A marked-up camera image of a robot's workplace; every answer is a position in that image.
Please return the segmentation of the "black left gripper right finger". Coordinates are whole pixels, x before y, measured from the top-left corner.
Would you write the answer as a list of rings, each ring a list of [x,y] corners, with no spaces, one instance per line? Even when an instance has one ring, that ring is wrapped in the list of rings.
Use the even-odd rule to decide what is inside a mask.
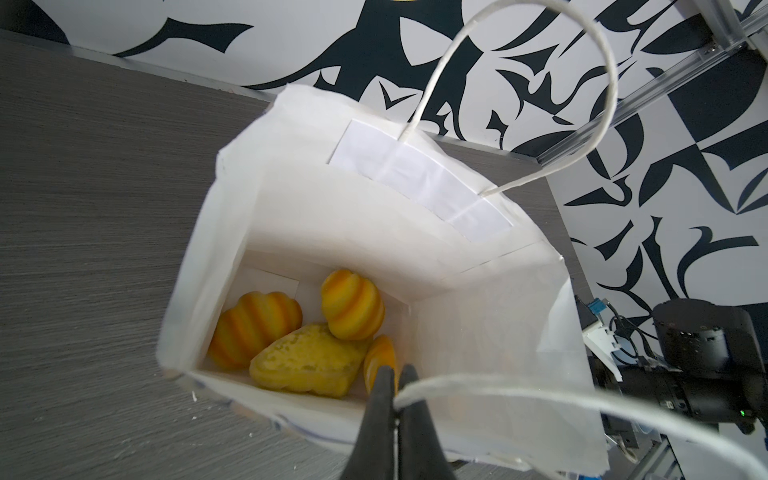
[[[424,400],[398,413],[398,478],[455,480]]]

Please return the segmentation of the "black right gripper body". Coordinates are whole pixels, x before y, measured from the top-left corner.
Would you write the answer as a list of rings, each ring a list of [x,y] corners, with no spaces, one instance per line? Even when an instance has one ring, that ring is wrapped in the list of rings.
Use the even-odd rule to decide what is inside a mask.
[[[767,367],[747,309],[673,299],[652,320],[661,359],[622,367],[622,394],[746,435],[767,425]]]

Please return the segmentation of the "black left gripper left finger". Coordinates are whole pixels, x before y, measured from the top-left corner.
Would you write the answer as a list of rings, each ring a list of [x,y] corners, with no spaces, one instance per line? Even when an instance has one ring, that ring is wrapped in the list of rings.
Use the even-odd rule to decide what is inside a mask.
[[[359,433],[341,480],[392,480],[395,472],[394,370],[382,366],[366,404]]]

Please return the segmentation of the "croissant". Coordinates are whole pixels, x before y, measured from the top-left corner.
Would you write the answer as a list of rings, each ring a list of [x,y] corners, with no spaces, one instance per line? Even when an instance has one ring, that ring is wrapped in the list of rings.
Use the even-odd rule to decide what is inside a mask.
[[[341,398],[354,383],[370,343],[341,340],[327,325],[309,324],[256,355],[249,374],[262,389]]]
[[[393,370],[394,383],[398,385],[398,361],[392,339],[387,335],[380,335],[373,340],[363,362],[363,379],[368,394],[371,394],[378,370],[382,366]]]
[[[299,303],[285,293],[246,293],[219,316],[208,356],[224,370],[248,368],[260,352],[302,323]]]
[[[374,283],[350,270],[332,272],[321,286],[321,310],[338,339],[371,339],[381,328],[386,307]]]

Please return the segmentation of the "floral white paper bag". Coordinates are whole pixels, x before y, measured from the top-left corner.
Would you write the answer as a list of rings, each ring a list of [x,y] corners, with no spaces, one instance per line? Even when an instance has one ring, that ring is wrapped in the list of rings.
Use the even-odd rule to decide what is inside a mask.
[[[373,281],[384,331],[421,374],[390,406],[431,400],[450,460],[599,475],[606,413],[765,478],[732,440],[593,387],[564,260],[506,192],[416,121],[285,88],[218,154],[162,323],[160,368],[328,449],[361,450],[360,400],[263,389],[213,365],[219,315],[240,294],[275,289],[314,320],[322,281],[346,267]]]

